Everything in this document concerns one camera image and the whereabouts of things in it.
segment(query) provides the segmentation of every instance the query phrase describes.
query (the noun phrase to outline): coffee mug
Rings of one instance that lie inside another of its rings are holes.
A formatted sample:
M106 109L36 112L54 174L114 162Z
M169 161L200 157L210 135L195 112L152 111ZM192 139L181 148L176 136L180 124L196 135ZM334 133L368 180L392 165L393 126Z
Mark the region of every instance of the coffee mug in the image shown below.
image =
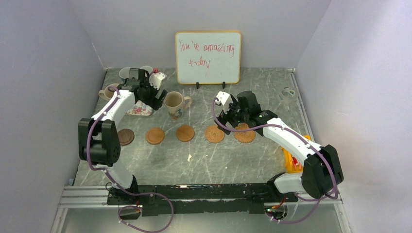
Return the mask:
M135 68L125 67L119 71L119 77L123 81L123 83L126 79L129 78L130 69L135 69ZM149 72L149 76L153 73L153 68L150 66L142 66L140 67L140 69L145 69L147 72Z
M169 111L170 117L177 120L183 116L184 110L190 107L192 98L189 96L183 97L179 92L171 91L166 95L163 103Z
M107 86L104 90L100 90L99 91L100 98L102 98L103 100L110 100L113 97L113 95L115 94L115 92L114 92L115 90L113 88L110 88L110 90L109 90L109 87L110 86L117 87L119 85L120 85L119 83L113 83L113 84L110 84L109 86Z

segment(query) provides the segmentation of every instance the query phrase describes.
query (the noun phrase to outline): yellow object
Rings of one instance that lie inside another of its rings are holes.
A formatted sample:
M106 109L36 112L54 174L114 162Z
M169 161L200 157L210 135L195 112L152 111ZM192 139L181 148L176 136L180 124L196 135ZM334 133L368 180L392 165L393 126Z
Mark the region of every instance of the yellow object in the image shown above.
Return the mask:
M312 140L309 135L304 135L306 139ZM283 154L285 155L285 168L287 173L297 173L303 171L303 165L299 162L295 164L293 162L293 156L287 150L282 147Z

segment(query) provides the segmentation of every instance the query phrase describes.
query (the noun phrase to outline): whiteboard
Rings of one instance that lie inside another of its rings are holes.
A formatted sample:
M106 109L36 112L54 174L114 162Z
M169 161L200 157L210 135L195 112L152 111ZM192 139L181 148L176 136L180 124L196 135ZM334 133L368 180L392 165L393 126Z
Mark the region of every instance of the whiteboard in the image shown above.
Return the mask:
M175 46L180 84L239 82L240 32L177 32Z

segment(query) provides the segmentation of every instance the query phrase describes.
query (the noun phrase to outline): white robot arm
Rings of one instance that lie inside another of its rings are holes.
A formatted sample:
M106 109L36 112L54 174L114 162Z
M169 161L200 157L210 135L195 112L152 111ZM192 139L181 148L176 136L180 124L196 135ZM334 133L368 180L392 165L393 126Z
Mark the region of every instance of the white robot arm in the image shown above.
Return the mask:
M118 93L92 118L84 118L79 122L79 155L82 160L87 160L86 139L90 126L96 120L98 124L93 130L93 135L101 133L102 139L91 139L90 158L95 168L104 168L116 181L112 184L114 188L118 185L130 189L137 186L136 179L119 159L120 143L116 127L137 101L142 101L157 110L163 103L167 92L163 90L162 84L167 75L162 72L149 74L142 69L130 69L129 77L125 83L116 88Z
M247 123L260 135L278 143L304 165L303 172L283 173L274 177L274 184L280 193L306 192L313 198L319 199L333 187L325 164L313 149L326 158L332 167L337 184L343 181L338 154L331 145L322 147L291 129L273 112L262 111L255 94L251 91L244 91L237 97L236 100L225 92L217 94L215 104L223 107L218 117L219 123L225 125L229 122L232 127L236 127L239 123ZM219 124L218 128L226 134L230 133L227 128Z

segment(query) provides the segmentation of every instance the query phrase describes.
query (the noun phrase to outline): floral cloth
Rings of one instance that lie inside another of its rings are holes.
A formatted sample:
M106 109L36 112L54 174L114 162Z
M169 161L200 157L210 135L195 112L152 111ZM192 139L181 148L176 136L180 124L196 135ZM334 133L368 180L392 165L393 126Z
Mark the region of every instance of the floral cloth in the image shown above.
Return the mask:
M153 108L142 103L140 100L129 110L126 114L136 115L136 116L150 116L152 114Z

